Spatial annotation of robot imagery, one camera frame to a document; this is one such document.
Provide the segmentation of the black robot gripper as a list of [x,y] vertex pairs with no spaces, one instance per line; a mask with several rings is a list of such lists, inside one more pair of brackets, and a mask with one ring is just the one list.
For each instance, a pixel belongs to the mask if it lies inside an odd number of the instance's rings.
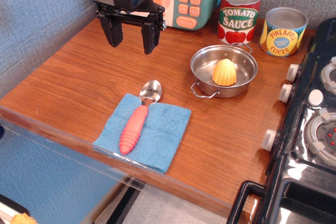
[[[166,28],[165,20],[163,19],[163,12],[165,8],[156,4],[152,0],[93,0],[98,9],[106,8],[109,12],[124,12],[130,13],[148,13],[148,17],[153,17],[153,23],[144,23],[141,27],[141,34],[143,39],[144,53],[146,55],[152,53],[154,48],[159,44],[160,30],[164,31]],[[117,47],[123,40],[122,24],[114,21],[110,16],[98,14],[101,27],[107,38],[108,43],[112,47]]]

